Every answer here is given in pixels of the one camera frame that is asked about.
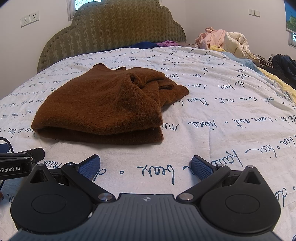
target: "zigzag patterned fabric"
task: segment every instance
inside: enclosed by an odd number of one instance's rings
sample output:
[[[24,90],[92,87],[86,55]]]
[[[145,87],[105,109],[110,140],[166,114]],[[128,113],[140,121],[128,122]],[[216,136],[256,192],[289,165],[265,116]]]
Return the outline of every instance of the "zigzag patterned fabric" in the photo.
[[[166,40],[186,41],[186,36],[158,0],[89,2],[76,11],[69,27],[47,42],[37,73],[68,57]]]

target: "light blue cloth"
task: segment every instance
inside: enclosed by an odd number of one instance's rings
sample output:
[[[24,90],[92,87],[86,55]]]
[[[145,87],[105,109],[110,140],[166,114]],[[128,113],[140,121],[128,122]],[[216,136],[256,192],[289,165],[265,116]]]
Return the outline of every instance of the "light blue cloth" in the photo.
[[[240,64],[243,64],[245,66],[247,66],[248,68],[254,70],[255,72],[257,72],[260,75],[265,76],[257,67],[256,65],[252,62],[252,60],[250,59],[244,59],[244,58],[237,58],[235,57],[232,53],[229,52],[221,52],[223,54],[225,54],[227,57],[229,57],[231,60],[234,60]]]

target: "white puffer jacket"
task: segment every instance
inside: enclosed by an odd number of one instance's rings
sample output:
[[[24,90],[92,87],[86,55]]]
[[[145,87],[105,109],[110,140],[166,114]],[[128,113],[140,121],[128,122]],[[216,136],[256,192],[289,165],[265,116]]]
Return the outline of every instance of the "white puffer jacket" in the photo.
[[[223,48],[237,58],[250,59],[256,66],[260,66],[259,58],[251,53],[247,39],[242,33],[226,32]]]

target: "wall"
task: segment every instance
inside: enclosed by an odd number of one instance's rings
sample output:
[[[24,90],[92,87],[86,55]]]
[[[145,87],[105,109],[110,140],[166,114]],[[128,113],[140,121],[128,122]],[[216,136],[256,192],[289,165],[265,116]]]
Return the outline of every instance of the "wall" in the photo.
[[[249,15],[249,9],[260,11],[260,17]],[[189,42],[213,27],[243,33],[252,53],[265,58],[288,54],[296,59],[296,49],[288,45],[284,0],[186,0],[185,17]]]
[[[21,28],[20,18],[39,11],[39,21]],[[0,8],[0,99],[36,75],[41,51],[69,26],[66,0],[9,0]]]
[[[188,43],[206,27],[242,32],[252,53],[290,55],[283,0],[160,0],[184,29]],[[261,17],[249,15],[259,10]],[[39,11],[40,20],[21,28],[20,18]],[[70,25],[66,0],[9,0],[0,8],[0,99],[36,74],[41,51],[58,31]]]

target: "yellow cloth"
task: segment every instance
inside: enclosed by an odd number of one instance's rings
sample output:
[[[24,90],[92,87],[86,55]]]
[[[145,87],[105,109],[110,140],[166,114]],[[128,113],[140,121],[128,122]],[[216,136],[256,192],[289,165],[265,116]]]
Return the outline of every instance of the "yellow cloth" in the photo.
[[[210,50],[214,50],[218,52],[226,52],[223,48],[218,48],[217,45],[211,45]]]
[[[296,90],[294,90],[290,85],[286,84],[284,81],[279,79],[276,75],[267,72],[264,69],[257,67],[267,78],[277,82],[283,89],[283,91],[288,92],[289,96],[292,98],[292,101],[296,104]]]

